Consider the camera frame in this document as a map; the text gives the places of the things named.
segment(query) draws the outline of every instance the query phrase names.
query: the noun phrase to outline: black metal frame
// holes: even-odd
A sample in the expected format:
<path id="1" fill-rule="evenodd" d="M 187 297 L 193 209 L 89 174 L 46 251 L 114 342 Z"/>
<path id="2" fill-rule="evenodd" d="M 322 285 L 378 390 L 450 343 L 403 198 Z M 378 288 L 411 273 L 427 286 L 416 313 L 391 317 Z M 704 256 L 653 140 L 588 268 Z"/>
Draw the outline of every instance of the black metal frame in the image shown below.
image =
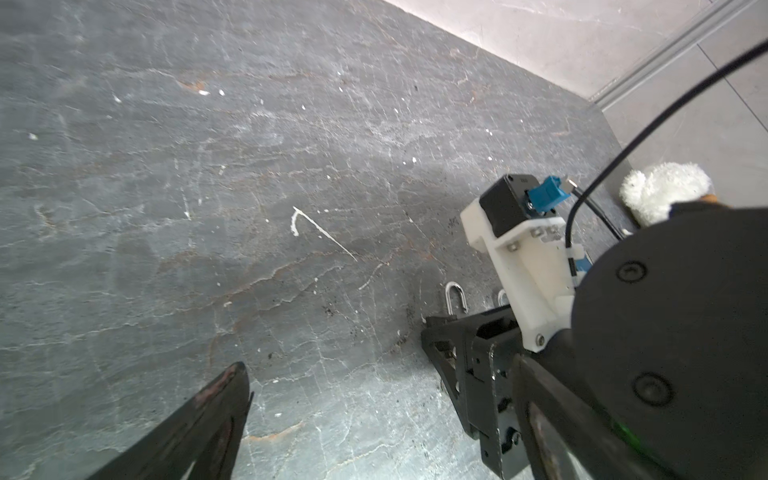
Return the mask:
<path id="1" fill-rule="evenodd" d="M 233 363 L 89 480 L 176 479 L 190 467 L 189 480 L 228 480 L 252 398 L 245 365 Z"/>
<path id="2" fill-rule="evenodd" d="M 533 354 L 509 306 L 426 321 L 422 348 L 464 431 L 480 441 L 483 463 L 499 477 L 514 477 L 530 461 L 537 480 L 576 480 L 572 452 L 596 480 L 678 478 L 613 431 L 578 373 L 569 329 Z M 541 414 L 531 420 L 531 410 Z"/>
<path id="3" fill-rule="evenodd" d="M 511 360 L 522 351 L 509 306 L 457 319 L 426 318 L 422 347 L 437 368 L 467 435 L 480 440 L 480 456 L 507 479 L 528 465 L 512 407 Z"/>
<path id="4" fill-rule="evenodd" d="M 567 446 L 597 480 L 679 480 L 619 438 L 605 417 L 536 360 L 515 355 L 511 379 L 522 436 L 531 470 L 537 479 L 570 478 L 574 474 L 559 460 L 562 454 L 558 451 L 558 442 L 563 441 L 563 446 Z M 556 433 L 550 431 L 542 435 L 542 423 L 546 425 L 544 429 L 554 429 Z"/>

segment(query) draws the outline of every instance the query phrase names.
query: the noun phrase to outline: white scratch mark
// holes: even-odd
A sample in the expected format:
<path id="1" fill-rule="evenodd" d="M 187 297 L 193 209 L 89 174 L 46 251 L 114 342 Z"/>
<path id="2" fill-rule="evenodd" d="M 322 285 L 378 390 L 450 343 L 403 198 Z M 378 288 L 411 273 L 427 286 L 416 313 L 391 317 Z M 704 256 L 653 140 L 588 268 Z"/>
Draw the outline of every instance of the white scratch mark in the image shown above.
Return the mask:
<path id="1" fill-rule="evenodd" d="M 184 215 L 186 215 L 189 220 L 192 220 L 192 217 L 190 217 L 190 206 L 187 203 L 187 196 L 181 194 L 181 198 L 184 200 Z"/>
<path id="2" fill-rule="evenodd" d="M 380 263 L 380 264 L 376 265 L 376 268 L 373 269 L 373 273 L 371 273 L 371 276 L 368 277 L 368 280 L 362 286 L 359 286 L 357 290 L 362 290 L 362 289 L 366 288 L 368 286 L 368 284 L 371 283 L 371 280 L 373 280 L 373 276 L 376 275 L 376 271 L 379 268 L 381 268 L 383 265 L 384 265 L 384 263 Z"/>
<path id="3" fill-rule="evenodd" d="M 299 215 L 301 215 L 302 217 L 304 217 L 304 218 L 306 218 L 307 220 L 309 220 L 309 221 L 310 221 L 310 223 L 311 223 L 312 225 L 314 225 L 314 226 L 315 226 L 315 228 L 317 228 L 317 230 L 318 230 L 320 233 L 322 233 L 322 234 L 323 234 L 323 235 L 325 235 L 326 237 L 328 237 L 328 238 L 330 238 L 331 240 L 333 240 L 333 242 L 334 242 L 336 245 L 338 245 L 339 247 L 341 247 L 341 248 L 342 248 L 342 250 L 344 250 L 345 252 L 347 252 L 347 253 L 349 254 L 349 256 L 350 256 L 350 257 L 352 257 L 352 258 L 353 258 L 355 261 L 357 261 L 357 258 L 355 258 L 355 256 L 354 256 L 354 255 L 352 255 L 352 252 L 350 252 L 349 250 L 347 250 L 346 248 L 344 248 L 344 246 L 343 246 L 341 243 L 337 242 L 335 238 L 331 237 L 331 234 L 330 234 L 330 233 L 328 233 L 328 232 L 326 232 L 326 231 L 325 231 L 325 230 L 324 230 L 324 229 L 323 229 L 323 228 L 322 228 L 320 225 L 318 225 L 318 224 L 315 222 L 315 220 L 312 220 L 311 218 L 309 218 L 309 217 L 308 217 L 308 216 L 307 216 L 307 215 L 306 215 L 304 212 L 302 212 L 302 211 L 301 211 L 301 210 L 299 210 L 298 208 L 294 207 L 293 209 L 294 209 L 294 212 L 293 212 L 293 216 L 290 218 L 290 229 L 291 229 L 291 231 L 293 232 L 293 236 L 294 236 L 294 237 L 298 237 L 298 236 L 299 236 L 299 231 L 298 231 L 298 230 L 297 230 L 297 228 L 296 228 L 296 219 L 298 218 L 298 216 L 299 216 Z"/>

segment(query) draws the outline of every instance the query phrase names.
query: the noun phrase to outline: gray stone floor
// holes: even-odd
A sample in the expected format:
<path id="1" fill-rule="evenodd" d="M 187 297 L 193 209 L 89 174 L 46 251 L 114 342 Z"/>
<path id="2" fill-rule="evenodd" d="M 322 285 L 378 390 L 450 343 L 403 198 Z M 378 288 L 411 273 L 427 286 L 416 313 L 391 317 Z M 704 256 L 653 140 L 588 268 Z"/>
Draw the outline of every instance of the gray stone floor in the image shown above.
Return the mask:
<path id="1" fill-rule="evenodd" d="M 492 306 L 460 210 L 593 177 L 598 110 L 377 0 L 2 12 L 0 478 L 82 478 L 237 360 L 235 478 L 492 478 L 422 316 Z"/>

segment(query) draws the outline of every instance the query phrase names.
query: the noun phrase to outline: gray floor tile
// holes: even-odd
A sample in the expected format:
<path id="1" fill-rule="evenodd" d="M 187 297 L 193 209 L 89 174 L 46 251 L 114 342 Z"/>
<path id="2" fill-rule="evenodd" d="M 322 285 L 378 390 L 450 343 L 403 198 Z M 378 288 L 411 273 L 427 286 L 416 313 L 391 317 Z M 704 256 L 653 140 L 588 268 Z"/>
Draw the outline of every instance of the gray floor tile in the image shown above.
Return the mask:
<path id="1" fill-rule="evenodd" d="M 691 85 L 714 71 L 692 48 L 605 111 L 619 143 L 628 143 Z M 630 157 L 636 168 L 694 162 L 712 177 L 720 199 L 734 206 L 768 204 L 768 132 L 724 81 L 670 118 Z"/>

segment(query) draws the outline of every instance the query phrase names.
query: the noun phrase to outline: black cable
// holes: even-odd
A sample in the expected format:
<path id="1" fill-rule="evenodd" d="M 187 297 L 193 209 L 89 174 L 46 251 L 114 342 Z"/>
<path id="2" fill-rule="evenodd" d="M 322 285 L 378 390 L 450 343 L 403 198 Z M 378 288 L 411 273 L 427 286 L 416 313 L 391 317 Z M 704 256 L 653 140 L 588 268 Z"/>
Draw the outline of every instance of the black cable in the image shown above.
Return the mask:
<path id="1" fill-rule="evenodd" d="M 581 188 L 574 187 L 573 191 L 571 192 L 576 198 L 581 198 L 584 196 L 584 192 L 581 191 Z M 600 220 L 603 220 L 603 223 L 605 223 L 605 226 L 608 227 L 608 229 L 611 231 L 611 233 L 616 237 L 616 240 L 623 240 L 624 234 L 619 230 L 613 222 L 611 222 L 608 219 L 608 216 L 605 214 L 602 208 L 600 208 L 599 205 L 597 205 L 594 200 L 591 198 L 585 198 L 584 203 L 587 204 L 587 207 L 590 207 L 595 215 L 598 216 Z"/>
<path id="2" fill-rule="evenodd" d="M 587 201 L 587 198 L 594 192 L 594 190 L 602 183 L 603 180 L 607 178 L 608 175 L 611 174 L 612 171 L 615 170 L 615 168 L 624 161 L 625 158 L 631 154 L 635 148 L 637 148 L 638 145 L 640 145 L 648 136 L 656 131 L 657 128 L 661 126 L 669 117 L 675 114 L 678 110 L 680 110 L 682 107 L 688 104 L 691 100 L 698 97 L 700 94 L 702 94 L 705 90 L 707 90 L 709 87 L 711 87 L 713 84 L 718 82 L 719 80 L 727 77 L 728 75 L 734 73 L 739 68 L 742 68 L 744 65 L 750 63 L 755 58 L 758 58 L 762 54 L 766 53 L 768 51 L 768 38 L 760 42 L 758 45 L 752 47 L 750 50 L 745 51 L 738 57 L 734 58 L 728 64 L 724 65 L 722 68 L 718 68 L 717 71 L 715 71 L 713 74 L 711 74 L 709 77 L 703 79 L 700 81 L 696 86 L 691 88 L 689 91 L 687 91 L 682 97 L 678 98 L 672 105 L 667 107 L 664 111 L 662 111 L 658 117 L 656 117 L 652 122 L 648 124 L 647 127 L 645 127 L 642 132 L 640 132 L 624 149 L 619 153 L 619 155 L 616 156 L 615 159 L 613 159 L 612 162 L 608 164 L 608 166 L 603 169 L 602 172 L 598 175 L 597 178 L 594 179 L 594 181 L 587 187 L 587 190 L 584 190 L 584 193 L 581 195 L 580 198 L 576 200 L 576 203 L 571 208 L 571 212 L 568 214 L 568 220 L 565 222 L 565 248 L 570 249 L 571 248 L 571 239 L 573 236 L 573 225 L 574 225 L 574 218 L 576 217 L 576 212 L 581 207 L 583 203 Z M 568 254 L 568 267 L 571 270 L 571 276 L 576 276 L 576 263 L 572 257 L 572 255 Z"/>

